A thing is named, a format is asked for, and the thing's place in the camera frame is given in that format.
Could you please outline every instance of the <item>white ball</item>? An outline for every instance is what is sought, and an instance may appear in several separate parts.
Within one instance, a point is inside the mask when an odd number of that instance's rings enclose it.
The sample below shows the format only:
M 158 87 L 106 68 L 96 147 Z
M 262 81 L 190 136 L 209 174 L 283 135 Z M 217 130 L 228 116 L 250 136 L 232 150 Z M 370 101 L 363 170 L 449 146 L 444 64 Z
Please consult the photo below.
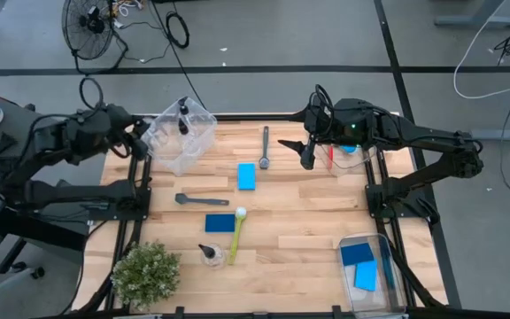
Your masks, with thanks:
M 238 207 L 236 209 L 236 216 L 246 216 L 247 215 L 247 209 L 245 207 Z

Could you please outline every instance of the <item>electric fan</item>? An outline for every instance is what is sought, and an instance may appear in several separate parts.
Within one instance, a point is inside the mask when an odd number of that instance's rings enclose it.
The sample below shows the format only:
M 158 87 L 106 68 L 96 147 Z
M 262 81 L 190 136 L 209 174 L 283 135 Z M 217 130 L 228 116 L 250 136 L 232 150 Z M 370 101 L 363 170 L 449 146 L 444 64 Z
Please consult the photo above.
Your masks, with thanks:
M 109 48 L 113 36 L 124 45 L 120 57 L 112 67 L 93 74 L 107 73 L 120 64 L 128 46 L 112 25 L 111 0 L 65 0 L 62 8 L 62 33 L 74 56 L 78 72 L 89 74 L 80 70 L 78 58 L 91 60 L 101 57 Z

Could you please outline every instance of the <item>yellow-green brush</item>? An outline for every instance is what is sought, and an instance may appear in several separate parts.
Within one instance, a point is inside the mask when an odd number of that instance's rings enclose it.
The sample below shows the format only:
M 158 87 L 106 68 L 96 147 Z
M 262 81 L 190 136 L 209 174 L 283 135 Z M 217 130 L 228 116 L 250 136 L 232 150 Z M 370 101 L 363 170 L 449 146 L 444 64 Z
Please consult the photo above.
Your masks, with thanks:
M 236 209 L 236 232 L 234 233 L 234 241 L 231 243 L 231 252 L 229 253 L 228 265 L 233 265 L 236 260 L 237 242 L 239 241 L 239 230 L 241 223 L 247 218 L 247 209 L 245 207 L 238 207 Z

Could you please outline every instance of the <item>gray spatula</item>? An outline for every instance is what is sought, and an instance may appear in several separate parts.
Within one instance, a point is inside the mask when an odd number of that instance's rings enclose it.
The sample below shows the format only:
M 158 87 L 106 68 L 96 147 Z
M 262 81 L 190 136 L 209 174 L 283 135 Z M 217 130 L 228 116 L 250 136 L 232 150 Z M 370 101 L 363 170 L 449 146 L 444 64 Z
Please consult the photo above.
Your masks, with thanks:
M 186 204 L 186 203 L 199 203 L 199 204 L 208 204 L 208 205 L 221 205 L 227 206 L 229 205 L 229 200 L 225 199 L 211 199 L 211 198 L 189 198 L 184 193 L 177 193 L 174 196 L 174 200 L 178 204 Z

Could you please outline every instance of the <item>red object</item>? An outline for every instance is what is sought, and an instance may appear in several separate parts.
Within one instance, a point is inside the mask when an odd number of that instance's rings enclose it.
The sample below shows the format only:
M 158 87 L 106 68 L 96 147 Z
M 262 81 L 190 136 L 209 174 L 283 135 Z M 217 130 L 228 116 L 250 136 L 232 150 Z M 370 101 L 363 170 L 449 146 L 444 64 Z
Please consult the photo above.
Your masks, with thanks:
M 332 163 L 334 162 L 334 147 L 331 145 L 328 147 L 328 158 L 328 169 L 332 169 Z

